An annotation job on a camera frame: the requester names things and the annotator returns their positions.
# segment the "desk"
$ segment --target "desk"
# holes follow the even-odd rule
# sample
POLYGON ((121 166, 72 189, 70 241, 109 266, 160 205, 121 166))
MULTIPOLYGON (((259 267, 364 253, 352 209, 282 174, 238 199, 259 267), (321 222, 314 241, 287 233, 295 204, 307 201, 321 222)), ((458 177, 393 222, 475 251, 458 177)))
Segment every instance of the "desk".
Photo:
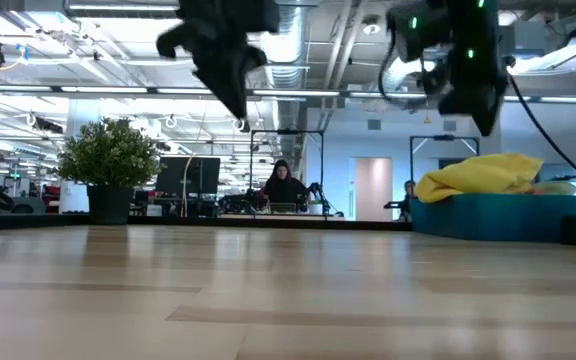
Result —
MULTIPOLYGON (((256 219, 256 220, 293 220, 293 221, 326 221, 323 215, 308 214, 223 214, 219 216, 222 219, 256 219)), ((328 216, 327 221, 346 221, 346 218, 328 216)))

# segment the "ceiling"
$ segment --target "ceiling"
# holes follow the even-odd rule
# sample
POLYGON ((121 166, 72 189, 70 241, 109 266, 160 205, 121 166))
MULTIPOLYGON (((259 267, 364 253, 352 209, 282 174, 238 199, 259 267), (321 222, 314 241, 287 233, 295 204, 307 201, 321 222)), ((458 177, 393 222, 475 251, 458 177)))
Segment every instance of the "ceiling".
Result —
MULTIPOLYGON (((291 4, 296 0, 278 2, 291 4)), ((298 29, 301 31, 300 37, 295 38, 292 34, 280 34, 274 37, 267 34, 253 34, 249 39, 251 43, 266 50, 271 60, 273 58, 290 60, 287 51, 292 46, 290 41, 296 39, 297 43, 293 45, 300 46, 299 58, 290 63, 286 63, 286 60, 275 61, 272 66, 253 71, 247 77, 248 87, 280 88, 282 85, 278 85, 280 83, 277 81, 281 80, 278 74, 282 70, 294 70, 295 73, 299 71, 301 77, 297 87, 304 89, 326 87, 346 89, 348 86, 368 89, 374 86, 379 64, 386 55, 390 41, 385 31, 383 14, 392 3, 393 1, 366 0, 362 7, 360 1, 356 0, 351 7, 349 21, 341 25, 343 21, 340 19, 344 7, 347 6, 346 1, 302 0, 302 5, 317 6, 301 8, 303 22, 295 23, 300 25, 298 29), (357 18, 361 14, 377 15, 377 24, 381 30, 369 35, 362 31, 363 25, 357 25, 358 31, 353 42, 349 39, 349 34, 355 28, 355 22, 362 21, 363 16, 357 18), (327 84, 326 75, 331 53, 334 53, 334 42, 337 35, 340 33, 343 35, 344 31, 346 38, 342 43, 345 46, 341 47, 337 61, 332 62, 336 71, 327 84), (348 59, 343 58, 346 47, 350 50, 347 52, 348 59)), ((69 2, 73 8, 78 5, 81 8, 95 4, 133 6, 145 8, 145 11, 142 9, 138 14, 136 11, 106 11, 102 14, 104 17, 98 17, 99 14, 94 11, 85 10, 61 12, 46 9, 36 11, 24 9, 23 12, 0 10, 0 42, 4 44, 3 52, 6 56, 6 63, 3 69, 0 69, 0 84, 203 87, 203 84, 192 75, 194 65, 188 54, 178 50, 176 61, 162 60, 155 48, 154 43, 158 35, 178 23, 176 19, 168 16, 169 11, 162 12, 157 7, 174 6, 175 1, 143 0, 139 4, 119 0, 69 2)), ((552 17, 553 14, 559 18, 575 14, 576 1, 502 1, 500 8, 504 10, 500 13, 501 22, 510 23, 518 17, 543 22, 543 19, 552 17)), ((554 34, 550 36, 555 40, 557 38, 554 34)), ((557 81, 552 79, 555 78, 551 78, 551 82, 543 89, 559 88, 557 81)), ((559 82, 562 88, 571 83, 571 81, 559 82)), ((414 78, 410 76, 405 77, 403 85, 409 87, 410 91, 418 91, 414 85, 414 78)), ((566 89, 560 94, 568 94, 566 91, 574 89, 566 89)), ((55 136, 51 141, 39 141, 38 138, 46 137, 48 134, 34 130, 29 125, 28 115, 32 113, 41 116, 65 128, 69 102, 72 100, 63 96, 47 95, 39 97, 0 93, 0 155, 5 159, 23 157, 24 163, 35 163, 37 166, 56 165, 54 160, 62 145, 61 137, 55 136)), ((247 142, 250 140, 250 135, 243 134, 235 128, 232 116, 219 102, 206 97, 164 99, 136 96, 104 97, 103 94, 91 96, 100 98, 101 109, 105 116, 129 118, 139 126, 147 125, 149 134, 153 137, 162 142, 175 144, 172 149, 174 153, 187 154, 194 151, 200 155, 222 156, 225 163, 231 164, 228 168, 224 167, 222 175, 232 184, 242 183, 247 176, 248 171, 244 165, 249 160, 245 154, 249 151, 247 142), (203 143, 193 148, 198 136, 203 143), (213 144, 207 144, 207 140, 211 140, 213 144)), ((276 130, 278 127, 315 130, 319 125, 317 121, 305 119, 309 113, 305 111, 305 107, 312 106, 311 101, 304 101, 298 97, 288 101, 277 101, 273 98, 253 100, 248 102, 248 121, 254 130, 276 130), (286 121, 288 113, 294 119, 286 121)), ((366 125, 363 120, 374 118, 376 115, 367 114, 365 111, 357 112, 362 121, 355 124, 346 120, 352 118, 347 116, 348 113, 344 114, 352 111, 357 112, 356 109, 343 109, 343 106, 336 110, 330 122, 330 131, 352 134, 353 127, 357 126, 357 129, 361 130, 357 133, 364 134, 366 125)), ((420 129, 418 126, 423 124, 417 125, 417 123, 420 122, 401 121, 400 125, 388 123, 380 136, 388 136, 391 131, 418 132, 420 129)), ((293 166, 298 171, 303 137, 287 138, 275 134, 258 135, 260 148, 255 155, 253 173, 259 176, 259 180, 268 176, 273 159, 280 157, 293 160, 293 166)), ((0 166, 10 166, 11 162, 12 160, 0 162, 0 166)))

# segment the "doorway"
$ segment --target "doorway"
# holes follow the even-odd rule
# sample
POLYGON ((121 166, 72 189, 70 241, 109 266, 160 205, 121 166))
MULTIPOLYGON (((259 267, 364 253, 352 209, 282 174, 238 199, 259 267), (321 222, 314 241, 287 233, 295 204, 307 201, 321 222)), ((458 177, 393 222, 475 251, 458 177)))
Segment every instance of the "doorway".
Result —
POLYGON ((357 221, 392 221, 392 159, 355 159, 355 218, 357 221))

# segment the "person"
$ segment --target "person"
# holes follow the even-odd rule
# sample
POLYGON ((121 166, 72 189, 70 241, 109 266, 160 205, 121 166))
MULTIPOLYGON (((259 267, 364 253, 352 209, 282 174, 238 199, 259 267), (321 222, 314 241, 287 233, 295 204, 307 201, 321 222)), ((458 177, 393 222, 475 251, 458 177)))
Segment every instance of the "person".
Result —
POLYGON ((399 204, 399 210, 401 210, 401 215, 399 215, 399 221, 409 222, 412 219, 410 215, 410 200, 414 199, 415 196, 415 182, 408 180, 404 183, 404 189, 406 190, 406 197, 404 201, 399 204))
POLYGON ((308 189, 304 184, 293 178, 290 167, 285 160, 275 163, 270 179, 263 189, 264 196, 270 204, 297 204, 300 196, 307 196, 308 189))

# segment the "pillar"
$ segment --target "pillar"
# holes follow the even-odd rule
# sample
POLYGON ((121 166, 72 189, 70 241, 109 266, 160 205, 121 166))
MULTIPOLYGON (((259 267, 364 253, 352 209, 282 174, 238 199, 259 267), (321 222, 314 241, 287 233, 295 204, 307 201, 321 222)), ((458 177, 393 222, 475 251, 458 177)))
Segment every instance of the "pillar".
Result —
MULTIPOLYGON (((66 137, 72 136, 77 138, 82 125, 97 121, 101 121, 101 100, 69 100, 66 137)), ((69 211, 88 212, 88 210, 88 191, 86 185, 62 180, 61 193, 59 196, 59 213, 63 214, 69 211)))

